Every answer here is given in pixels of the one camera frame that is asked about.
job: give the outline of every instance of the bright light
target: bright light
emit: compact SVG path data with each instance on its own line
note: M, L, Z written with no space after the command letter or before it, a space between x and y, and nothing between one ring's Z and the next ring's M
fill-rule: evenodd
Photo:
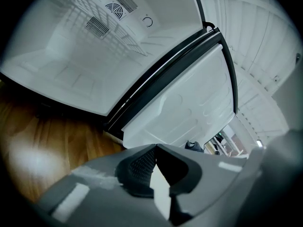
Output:
M262 141L261 140L257 140L257 144L259 147L263 147Z

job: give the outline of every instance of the wooden floor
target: wooden floor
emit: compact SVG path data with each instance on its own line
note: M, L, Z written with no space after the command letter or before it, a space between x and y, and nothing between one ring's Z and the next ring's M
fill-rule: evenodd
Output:
M38 103L0 83L0 150L17 189L36 201L84 162L123 150L97 123L52 114L37 119Z

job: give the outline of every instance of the refrigerator wall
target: refrigerator wall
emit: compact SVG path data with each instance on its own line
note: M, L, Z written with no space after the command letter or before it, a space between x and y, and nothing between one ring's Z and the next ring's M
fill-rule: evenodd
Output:
M204 145L235 115L230 73L217 44L124 127L123 145Z
M0 72L61 103L108 115L150 66L201 28L196 0L36 0Z

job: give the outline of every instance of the rectangular vent grille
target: rectangular vent grille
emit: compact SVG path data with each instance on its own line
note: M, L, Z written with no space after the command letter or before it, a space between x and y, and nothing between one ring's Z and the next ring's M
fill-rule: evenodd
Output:
M96 17L92 17L89 22L87 22L86 28L101 39L109 33L109 28Z
M138 5L133 0L117 0L127 12L131 13L134 11Z

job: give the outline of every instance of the white tape strip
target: white tape strip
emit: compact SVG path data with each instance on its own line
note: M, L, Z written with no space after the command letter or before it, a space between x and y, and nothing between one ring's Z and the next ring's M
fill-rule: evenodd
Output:
M219 167L232 172L240 172L242 170L241 166L232 165L223 161L220 161Z
M88 186L77 183L72 192L67 195L67 197L53 212L52 217L62 223L65 223L76 208L82 203L88 193Z

